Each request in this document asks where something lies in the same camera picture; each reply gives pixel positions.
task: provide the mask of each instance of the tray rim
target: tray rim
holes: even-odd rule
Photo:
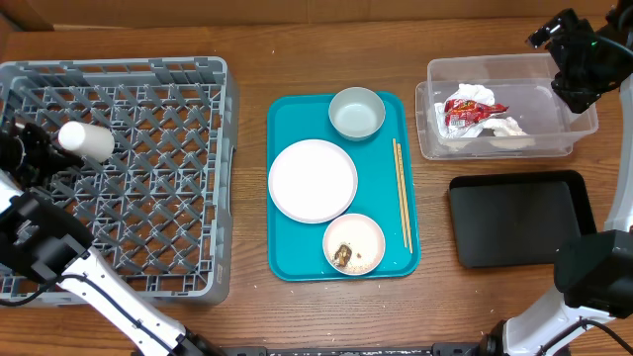
[[[409,150],[409,145],[408,145],[408,130],[407,130],[407,115],[405,112],[405,105],[403,104],[403,101],[400,100],[400,98],[388,91],[376,91],[376,94],[378,94],[378,96],[384,101],[384,102],[391,102],[395,108],[396,108],[396,112],[397,112],[397,116],[398,116],[398,125],[400,126],[400,129],[403,129],[404,132],[404,138],[401,137],[401,146],[403,148],[403,161],[404,162],[408,162],[409,164],[405,164],[404,168],[405,168],[405,181],[407,184],[407,200],[409,202],[415,202],[415,184],[413,182],[413,173],[412,173],[412,167],[411,167],[411,157],[410,157],[410,150]],[[268,247],[268,266],[270,267],[270,270],[275,274],[275,276],[277,276],[279,279],[286,281],[286,282],[326,282],[326,281],[359,281],[359,280],[372,280],[372,279],[384,279],[384,278],[402,278],[402,277],[406,277],[408,275],[410,275],[411,273],[413,273],[413,271],[415,271],[415,269],[417,269],[417,266],[419,266],[419,262],[421,261],[422,258],[422,250],[421,250],[421,239],[419,238],[419,227],[418,227],[418,223],[417,223],[417,206],[416,203],[413,204],[409,204],[409,216],[410,217],[415,217],[414,219],[410,220],[410,227],[411,227],[411,231],[416,231],[417,233],[415,235],[411,236],[411,241],[413,241],[413,243],[415,241],[417,241],[417,249],[414,250],[414,254],[416,254],[416,257],[413,257],[413,263],[410,264],[410,267],[403,270],[402,273],[398,273],[397,275],[394,276],[373,276],[373,275],[363,275],[363,276],[346,276],[343,275],[342,273],[340,274],[340,276],[336,276],[336,277],[325,277],[325,278],[316,278],[316,279],[299,279],[299,278],[289,278],[285,273],[281,272],[278,270],[278,267],[276,266],[276,264],[273,263],[272,260],[272,256],[271,256],[271,248],[270,248],[270,232],[271,232],[271,217],[272,215],[268,213],[269,207],[270,207],[270,202],[271,202],[271,198],[270,198],[270,193],[268,192],[268,173],[270,171],[270,167],[272,166],[272,161],[274,161],[274,159],[270,159],[269,157],[269,149],[270,149],[270,145],[271,142],[274,141],[274,139],[271,139],[274,137],[273,135],[273,131],[271,130],[271,126],[269,125],[272,121],[274,121],[274,117],[275,114],[277,113],[277,111],[283,107],[284,105],[286,105],[287,101],[295,101],[298,99],[307,99],[307,98],[319,98],[319,99],[324,99],[324,98],[328,98],[328,101],[331,100],[331,98],[334,97],[334,95],[336,95],[336,93],[322,93],[322,94],[308,94],[308,95],[288,95],[288,96],[283,96],[277,100],[275,100],[270,108],[268,109],[268,113],[266,116],[266,246]]]

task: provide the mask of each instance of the brown food residue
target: brown food residue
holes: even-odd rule
[[[346,244],[341,244],[334,254],[334,260],[337,262],[338,267],[346,267],[351,257],[352,249]]]

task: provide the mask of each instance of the red wrapper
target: red wrapper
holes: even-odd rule
[[[507,109],[508,107],[502,104],[490,106],[478,103],[474,100],[451,99],[446,102],[446,106],[444,107],[446,126],[465,128],[483,119],[487,119],[493,114],[504,113]]]

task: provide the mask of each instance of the dish rack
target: dish rack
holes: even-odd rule
[[[35,123],[53,141],[68,121],[111,130],[109,160],[83,157],[83,167],[34,191],[85,223],[122,279],[152,302],[226,298],[239,95],[223,59],[7,62],[0,90],[3,124]],[[34,228],[23,226],[20,238]],[[6,268],[0,273],[2,299],[39,287]],[[83,303],[57,287],[37,302]]]

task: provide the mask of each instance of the wooden surface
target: wooden surface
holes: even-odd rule
[[[615,0],[0,0],[26,31],[544,16],[604,16]]]
[[[576,169],[595,220],[615,192],[621,137],[617,93],[598,103],[600,128],[564,158],[441,162],[418,147],[414,88],[433,58],[530,52],[525,37],[547,19],[446,20],[81,33],[12,34],[4,60],[219,55],[241,90],[232,169],[230,294],[221,305],[161,308],[220,346],[415,346],[478,341],[523,312],[553,283],[551,266],[466,270],[458,261],[446,191],[459,175]],[[591,19],[596,28],[600,19]],[[285,283],[268,267],[266,114],[281,96],[352,85],[398,95],[407,112],[422,260],[401,279]],[[133,345],[89,307],[2,310],[0,354],[128,355]],[[613,328],[633,340],[630,321]],[[576,354],[622,355],[599,331]]]

